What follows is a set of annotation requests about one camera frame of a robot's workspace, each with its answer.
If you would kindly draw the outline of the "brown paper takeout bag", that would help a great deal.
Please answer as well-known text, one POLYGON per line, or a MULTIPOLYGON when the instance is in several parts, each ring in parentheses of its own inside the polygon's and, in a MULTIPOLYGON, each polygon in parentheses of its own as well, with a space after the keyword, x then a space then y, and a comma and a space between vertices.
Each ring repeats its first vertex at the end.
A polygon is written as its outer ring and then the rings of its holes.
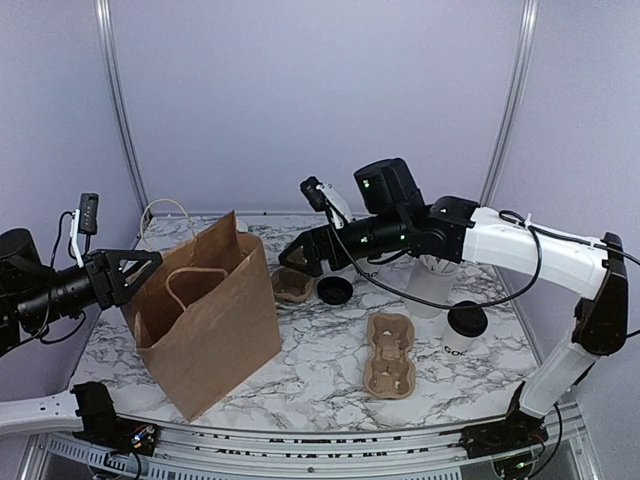
POLYGON ((121 312, 152 379, 192 421, 281 350, 265 249, 228 213, 163 253, 121 312))

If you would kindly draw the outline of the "white paper coffee cup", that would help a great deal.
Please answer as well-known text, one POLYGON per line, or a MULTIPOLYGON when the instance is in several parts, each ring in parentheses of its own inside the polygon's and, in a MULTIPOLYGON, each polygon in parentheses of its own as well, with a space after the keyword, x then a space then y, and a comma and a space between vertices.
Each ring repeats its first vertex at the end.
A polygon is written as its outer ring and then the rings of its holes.
POLYGON ((447 322, 447 317, 446 317, 446 325, 443 331, 443 338, 441 341, 441 347, 445 357, 448 360, 454 360, 454 361, 464 359, 469 353, 473 343, 479 337, 468 338, 468 337, 457 334, 449 326, 447 322))

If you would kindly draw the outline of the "black plastic cup lid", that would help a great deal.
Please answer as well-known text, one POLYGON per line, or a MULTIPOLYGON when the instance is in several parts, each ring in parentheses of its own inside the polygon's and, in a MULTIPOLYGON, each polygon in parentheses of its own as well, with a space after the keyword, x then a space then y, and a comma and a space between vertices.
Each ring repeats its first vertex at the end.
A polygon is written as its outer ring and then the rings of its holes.
POLYGON ((477 303, 466 300, 452 306, 447 314, 447 322, 457 334, 476 338, 488 328, 488 318, 477 303))

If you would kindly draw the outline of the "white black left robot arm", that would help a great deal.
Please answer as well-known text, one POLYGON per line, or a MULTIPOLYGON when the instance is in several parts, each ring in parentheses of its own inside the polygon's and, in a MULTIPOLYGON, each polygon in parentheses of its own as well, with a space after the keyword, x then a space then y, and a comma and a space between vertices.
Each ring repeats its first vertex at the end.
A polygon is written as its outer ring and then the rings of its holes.
MULTIPOLYGON (((80 264, 55 270, 43 264, 25 228, 1 236, 1 352, 44 338, 51 323, 80 318, 87 308, 121 307, 131 301, 162 265, 160 253, 96 250, 80 264)), ((130 443, 136 425, 120 417, 101 382, 76 384, 40 398, 4 401, 1 432, 69 431, 107 447, 130 443)))

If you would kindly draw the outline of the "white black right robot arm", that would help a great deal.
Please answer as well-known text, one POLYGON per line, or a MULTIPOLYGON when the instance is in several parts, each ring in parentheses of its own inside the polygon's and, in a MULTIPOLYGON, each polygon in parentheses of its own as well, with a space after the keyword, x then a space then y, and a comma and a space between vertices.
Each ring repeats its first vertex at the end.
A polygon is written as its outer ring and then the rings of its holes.
POLYGON ((630 256, 617 235, 598 239, 546 230, 512 211, 455 196, 427 204, 401 158, 366 165, 354 179, 370 214, 360 220, 348 219, 341 197, 316 177, 301 183, 303 195, 328 223, 299 234, 279 254, 282 266, 319 277, 325 266, 338 271, 361 259, 404 252, 501 267, 579 295, 574 329, 517 389, 509 415, 497 423, 495 438, 502 446, 519 446, 533 433, 534 420, 542 420, 600 358, 624 346, 630 256))

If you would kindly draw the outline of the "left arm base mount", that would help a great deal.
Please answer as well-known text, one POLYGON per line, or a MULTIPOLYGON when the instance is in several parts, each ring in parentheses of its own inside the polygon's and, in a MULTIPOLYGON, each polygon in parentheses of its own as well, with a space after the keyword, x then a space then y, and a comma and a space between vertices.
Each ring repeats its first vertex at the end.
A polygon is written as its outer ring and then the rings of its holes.
POLYGON ((118 452, 153 455, 159 426, 119 416, 103 383, 76 384, 71 393, 78 403, 76 416, 82 421, 82 429, 72 433, 75 438, 118 452))

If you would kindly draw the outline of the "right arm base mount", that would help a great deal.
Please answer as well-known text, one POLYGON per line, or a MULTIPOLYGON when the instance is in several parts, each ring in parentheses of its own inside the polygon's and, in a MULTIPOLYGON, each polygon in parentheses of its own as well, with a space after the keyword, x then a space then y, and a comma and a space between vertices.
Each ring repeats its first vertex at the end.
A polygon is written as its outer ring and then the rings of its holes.
POLYGON ((524 413, 520 407, 522 388, 518 388, 509 403, 506 416, 498 421, 464 427, 459 445, 469 459, 507 453, 543 444, 549 438, 543 426, 544 418, 524 413))

